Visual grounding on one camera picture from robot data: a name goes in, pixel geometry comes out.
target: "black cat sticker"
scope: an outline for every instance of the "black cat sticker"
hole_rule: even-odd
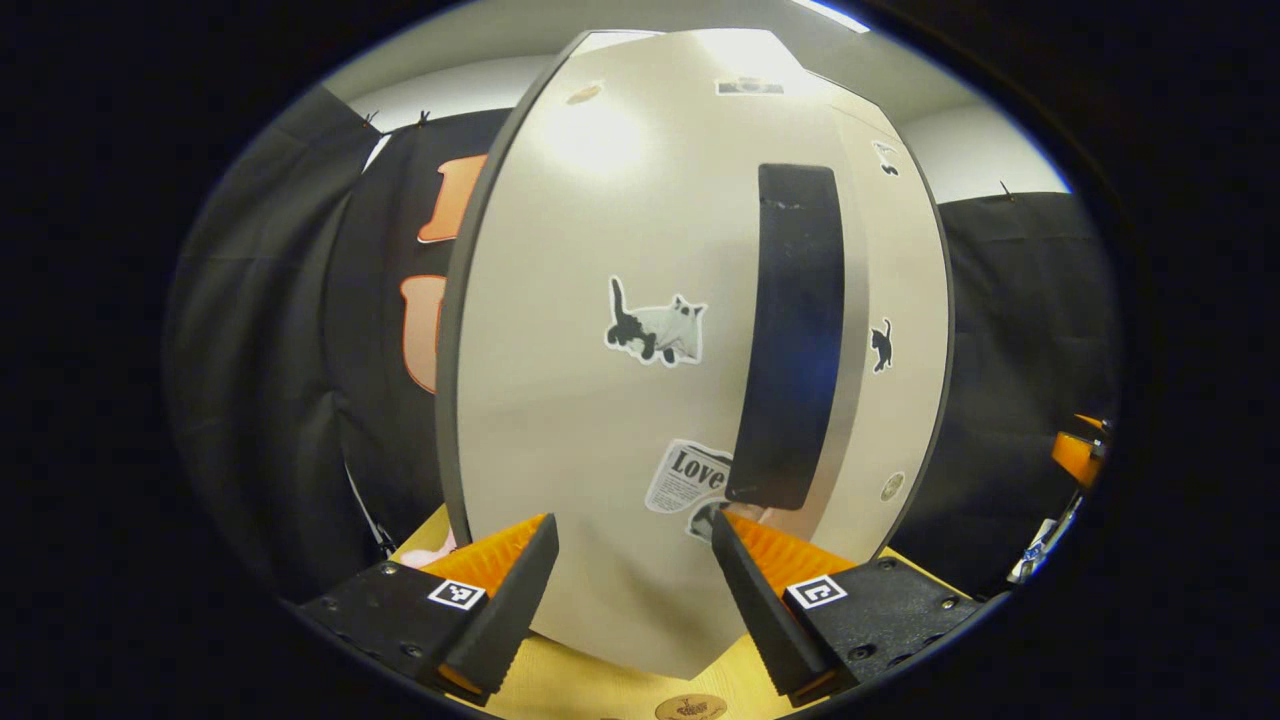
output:
[[[884,170],[886,176],[897,177],[897,165],[893,164],[893,158],[897,156],[897,150],[892,145],[886,145],[878,140],[872,141],[872,147],[876,149],[876,155],[881,160],[881,170]]]
[[[884,318],[884,332],[879,332],[878,328],[872,328],[872,350],[879,355],[879,363],[872,368],[872,373],[881,374],[886,369],[893,366],[893,325],[890,324],[888,318]]]
[[[692,305],[678,293],[671,305],[627,309],[622,281],[609,278],[613,324],[604,333],[604,345],[621,350],[644,365],[660,359],[675,368],[703,360],[703,315],[707,305]]]

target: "orange letter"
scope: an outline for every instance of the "orange letter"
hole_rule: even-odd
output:
[[[462,227],[462,213],[467,209],[467,200],[471,200],[471,191],[480,179],[480,168],[484,168],[488,155],[472,155],[471,158],[458,158],[440,165],[440,174],[444,182],[440,184],[440,195],[435,199],[435,211],[431,213],[431,222],[417,231],[419,242],[440,242],[458,237],[458,228]]]
[[[404,368],[415,383],[435,395],[435,352],[440,338],[444,278],[404,278],[401,295],[404,297]]]

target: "sticker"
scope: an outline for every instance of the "sticker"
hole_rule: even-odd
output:
[[[567,105],[577,105],[579,102],[586,102],[588,100],[599,95],[602,90],[604,90],[604,81],[595,81],[591,85],[584,87],[582,90],[579,90],[573,95],[570,95],[568,100],[566,100],[564,102]]]
[[[728,711],[728,703],[713,694],[676,696],[654,708],[658,720],[714,720]]]
[[[805,610],[812,610],[819,605],[827,605],[828,602],[835,602],[846,593],[845,588],[836,584],[831,579],[831,575],[819,575],[812,580],[805,580],[803,583],[796,583],[787,588],[791,597],[800,602],[800,607]]]
[[[884,170],[884,174],[897,177],[897,165],[893,164],[893,158],[897,156],[897,149],[878,140],[872,141],[872,147],[876,149],[876,155],[879,156],[881,169]]]
[[[888,502],[893,500],[897,491],[902,489],[902,483],[906,482],[906,473],[893,473],[888,477],[888,482],[884,483],[884,489],[881,491],[881,500]]]
[[[882,319],[884,320],[884,332],[881,332],[879,328],[872,328],[872,350],[879,356],[879,361],[872,368],[872,373],[876,375],[893,366],[893,341],[891,338],[893,325],[888,318]]]
[[[471,606],[474,606],[483,596],[484,588],[477,588],[457,580],[444,580],[440,583],[440,587],[431,591],[431,594],[426,596],[426,598],[433,602],[439,602],[440,605],[457,607],[458,610],[471,610]]]
[[[782,83],[756,77],[722,79],[716,82],[716,95],[782,95]]]
[[[673,439],[649,483],[644,506],[654,512],[680,512],[708,493],[723,493],[732,455],[687,439]]]
[[[628,310],[622,293],[622,281],[609,278],[611,325],[604,332],[604,346],[621,350],[643,365],[662,359],[668,368],[703,360],[703,316],[707,304],[692,305],[676,293],[671,305]]]
[[[695,537],[707,544],[712,542],[712,520],[716,514],[724,510],[731,505],[730,501],[724,500],[724,496],[718,496],[701,503],[698,510],[689,516],[689,525],[685,527],[685,534]]]

